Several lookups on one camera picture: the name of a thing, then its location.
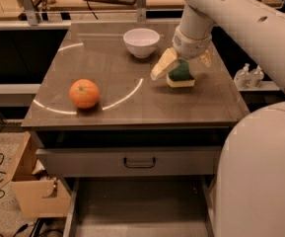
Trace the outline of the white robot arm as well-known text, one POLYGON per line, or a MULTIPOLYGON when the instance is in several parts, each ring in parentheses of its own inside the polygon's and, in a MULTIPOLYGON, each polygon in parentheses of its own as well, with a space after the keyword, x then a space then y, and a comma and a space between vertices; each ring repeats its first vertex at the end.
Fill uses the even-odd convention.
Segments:
MULTIPOLYGON (((173 38, 183 58, 206 49, 220 26, 285 94, 285 14, 256 0, 184 0, 173 38)), ((230 132, 207 189, 214 237, 285 237, 285 102, 259 109, 230 132)))

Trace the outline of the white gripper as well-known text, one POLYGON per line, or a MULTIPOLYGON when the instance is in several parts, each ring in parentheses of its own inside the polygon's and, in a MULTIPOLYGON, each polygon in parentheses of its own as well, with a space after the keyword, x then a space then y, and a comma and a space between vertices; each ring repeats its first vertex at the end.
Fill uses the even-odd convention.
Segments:
POLYGON ((184 59, 195 58, 200 55, 200 61, 210 67, 212 64, 210 53, 207 49, 212 37, 191 39, 184 35, 180 26, 175 29, 173 47, 167 48, 157 64, 151 70, 151 79, 158 80, 178 66, 178 55, 184 59))

